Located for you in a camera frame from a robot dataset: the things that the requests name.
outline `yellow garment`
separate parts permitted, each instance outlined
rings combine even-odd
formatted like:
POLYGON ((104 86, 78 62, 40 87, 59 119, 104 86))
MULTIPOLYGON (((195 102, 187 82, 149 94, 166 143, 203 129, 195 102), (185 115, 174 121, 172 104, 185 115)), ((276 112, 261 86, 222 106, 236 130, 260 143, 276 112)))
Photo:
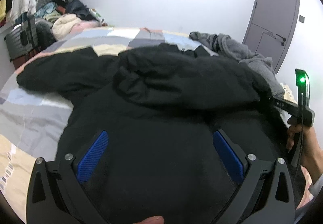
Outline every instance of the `yellow garment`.
POLYGON ((6 6, 7 0, 1 0, 0 1, 0 22, 5 18, 5 6, 6 6))

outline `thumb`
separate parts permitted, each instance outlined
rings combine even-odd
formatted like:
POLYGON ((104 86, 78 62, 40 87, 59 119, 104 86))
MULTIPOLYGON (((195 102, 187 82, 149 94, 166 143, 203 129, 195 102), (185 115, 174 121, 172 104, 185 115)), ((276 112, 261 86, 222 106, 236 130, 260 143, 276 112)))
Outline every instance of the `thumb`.
POLYGON ((154 216, 135 224, 164 224, 164 218, 162 216, 154 216))

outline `door frame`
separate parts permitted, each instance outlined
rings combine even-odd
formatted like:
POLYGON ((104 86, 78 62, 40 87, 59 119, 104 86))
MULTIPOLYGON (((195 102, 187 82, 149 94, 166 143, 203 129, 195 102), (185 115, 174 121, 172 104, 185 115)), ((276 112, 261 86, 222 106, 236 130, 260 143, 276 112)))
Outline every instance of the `door frame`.
MULTIPOLYGON (((290 43, 292 42, 292 39, 293 39, 293 35, 294 35, 294 32, 295 32, 295 28, 296 28, 296 23, 297 23, 297 20, 298 20, 298 13, 299 13, 299 2, 300 0, 296 0, 296 7, 295 7, 295 13, 294 13, 294 19, 293 19, 293 23, 292 23, 292 28, 290 30, 290 33, 288 35, 288 39, 286 41, 286 45, 285 45, 285 48, 283 50, 283 53, 282 55, 280 56, 280 59, 278 61, 278 64, 275 68, 275 73, 278 73, 278 70, 280 69, 284 59, 285 59, 285 56, 288 52, 288 49, 289 49, 289 46, 290 46, 290 43)), ((247 28, 247 31, 244 35, 244 39, 243 39, 243 42, 242 44, 245 43, 245 40, 247 38, 247 35, 250 31, 250 27, 251 27, 251 24, 252 24, 252 20, 253 20, 253 17, 254 17, 254 14, 255 14, 255 7, 256 7, 256 3, 257 3, 257 0, 255 0, 254 2, 254 6, 253 6, 253 9, 252 9, 252 13, 251 13, 251 17, 250 17, 250 20, 249 20, 249 24, 248 24, 248 28, 247 28)))

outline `black jacket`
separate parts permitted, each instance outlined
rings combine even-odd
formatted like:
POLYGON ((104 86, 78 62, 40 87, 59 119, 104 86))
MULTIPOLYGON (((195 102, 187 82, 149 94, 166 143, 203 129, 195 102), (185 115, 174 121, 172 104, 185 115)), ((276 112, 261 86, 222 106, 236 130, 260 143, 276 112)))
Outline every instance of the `black jacket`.
POLYGON ((267 107, 265 80, 203 51, 161 44, 98 57, 85 48, 36 59, 17 77, 74 104, 57 158, 88 146, 98 129, 108 132, 84 189, 110 222, 163 215, 166 223, 211 223, 237 188, 212 144, 218 128, 246 153, 284 156, 286 128, 267 107))

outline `gray suitcase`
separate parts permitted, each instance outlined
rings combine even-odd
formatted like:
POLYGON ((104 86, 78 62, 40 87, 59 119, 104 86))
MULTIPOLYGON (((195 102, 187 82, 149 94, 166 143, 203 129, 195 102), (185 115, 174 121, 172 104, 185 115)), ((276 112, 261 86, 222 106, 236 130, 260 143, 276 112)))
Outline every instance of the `gray suitcase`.
POLYGON ((11 60, 28 55, 38 46, 35 18, 29 19, 19 25, 5 36, 11 60))

